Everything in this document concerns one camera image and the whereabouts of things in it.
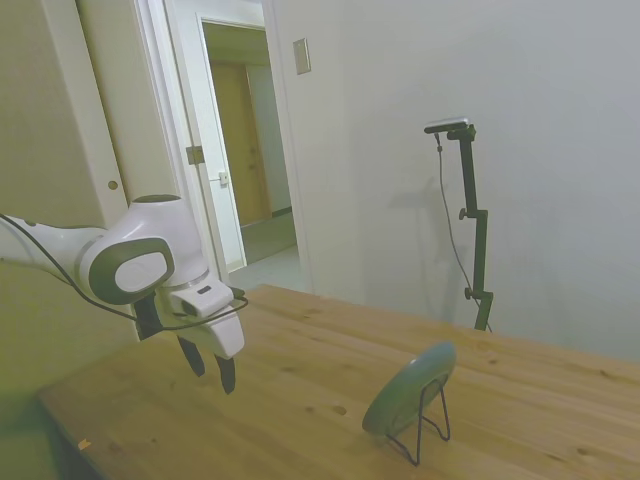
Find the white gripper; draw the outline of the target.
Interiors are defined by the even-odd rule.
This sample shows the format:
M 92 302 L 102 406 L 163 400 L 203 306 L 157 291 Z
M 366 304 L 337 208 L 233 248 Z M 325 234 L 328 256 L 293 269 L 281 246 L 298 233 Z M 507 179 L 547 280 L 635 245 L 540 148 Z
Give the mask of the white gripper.
M 232 308 L 225 308 L 215 316 L 216 319 L 198 326 L 197 320 L 183 323 L 185 329 L 176 330 L 175 333 L 179 336 L 178 342 L 185 359 L 197 377 L 203 376 L 206 372 L 198 347 L 216 355 L 223 390 L 230 395 L 236 387 L 233 357 L 244 348 L 245 338 L 239 316 Z

